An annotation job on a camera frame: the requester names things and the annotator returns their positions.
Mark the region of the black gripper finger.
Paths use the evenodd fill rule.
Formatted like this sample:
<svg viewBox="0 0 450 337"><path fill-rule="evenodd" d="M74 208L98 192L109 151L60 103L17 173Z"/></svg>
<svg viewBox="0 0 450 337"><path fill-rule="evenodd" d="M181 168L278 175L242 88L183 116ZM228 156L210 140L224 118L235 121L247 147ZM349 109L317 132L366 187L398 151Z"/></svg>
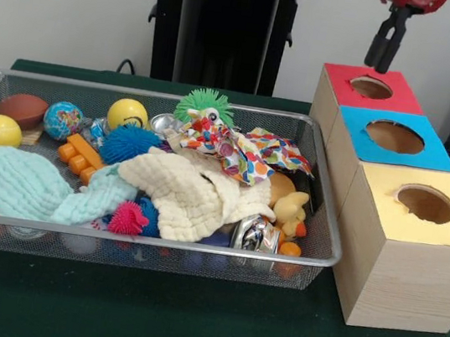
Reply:
<svg viewBox="0 0 450 337"><path fill-rule="evenodd" d="M388 40L388 44L385 46L383 55L377 67L377 72L386 73L391 66L391 62L396 56L397 51L401 45L401 41L406 34L406 21L411 16L411 10L409 8L396 7L392 13L392 30L391 38Z"/></svg>
<svg viewBox="0 0 450 337"><path fill-rule="evenodd" d="M387 63L387 50L391 41L391 31L395 27L397 8L391 6L391 15L382 22L381 26L372 39L372 44L365 56L365 65L371 68L387 70L389 64Z"/></svg>

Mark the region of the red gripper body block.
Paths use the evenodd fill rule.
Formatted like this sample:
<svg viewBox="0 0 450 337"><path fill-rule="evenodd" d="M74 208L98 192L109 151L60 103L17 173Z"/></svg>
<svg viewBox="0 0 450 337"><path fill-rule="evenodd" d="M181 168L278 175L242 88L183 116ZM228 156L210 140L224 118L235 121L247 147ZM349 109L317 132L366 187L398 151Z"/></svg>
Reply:
<svg viewBox="0 0 450 337"><path fill-rule="evenodd" d="M399 8L414 8L421 13L434 13L441 8L447 0L381 0L382 3L392 3Z"/></svg>

